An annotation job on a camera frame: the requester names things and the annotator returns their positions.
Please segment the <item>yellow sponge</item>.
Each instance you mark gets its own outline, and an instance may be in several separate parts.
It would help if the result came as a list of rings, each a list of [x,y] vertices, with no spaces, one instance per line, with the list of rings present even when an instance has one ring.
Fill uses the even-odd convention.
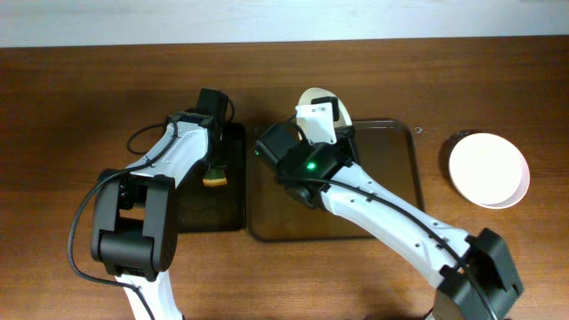
[[[203,184],[208,188],[226,186],[228,179],[226,176],[226,166],[209,166],[202,178]]]

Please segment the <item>white plate with orange sauce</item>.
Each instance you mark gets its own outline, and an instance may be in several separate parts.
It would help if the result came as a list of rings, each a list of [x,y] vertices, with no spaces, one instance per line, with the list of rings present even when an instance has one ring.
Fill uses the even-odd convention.
[[[319,87],[308,88],[299,98],[298,104],[317,105],[322,107],[325,103],[332,108],[333,126],[335,128],[352,125],[350,114],[343,101],[333,92]]]

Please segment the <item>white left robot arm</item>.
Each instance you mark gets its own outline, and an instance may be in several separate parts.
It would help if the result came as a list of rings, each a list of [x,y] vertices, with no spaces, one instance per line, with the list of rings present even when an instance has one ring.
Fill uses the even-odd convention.
[[[181,319],[169,267],[178,239],[176,189],[198,163],[218,159],[229,97],[200,91],[194,108],[169,115],[162,137],[122,171],[98,178],[91,254],[124,288],[137,319]]]

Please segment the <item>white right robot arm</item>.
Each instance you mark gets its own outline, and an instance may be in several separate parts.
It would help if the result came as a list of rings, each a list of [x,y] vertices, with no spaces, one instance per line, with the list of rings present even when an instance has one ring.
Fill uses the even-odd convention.
[[[361,166],[355,128],[330,101],[271,125],[255,155],[289,196],[348,220],[409,262],[436,291],[429,319],[503,319],[524,292],[506,241],[472,236],[396,196]]]

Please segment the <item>white plate with brown smear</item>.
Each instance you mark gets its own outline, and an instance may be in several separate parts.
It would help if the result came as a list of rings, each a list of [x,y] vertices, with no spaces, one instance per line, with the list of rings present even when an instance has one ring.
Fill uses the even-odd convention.
[[[509,140],[486,132],[469,134],[453,146],[448,173],[464,198],[493,210],[521,202],[531,183],[522,152]]]

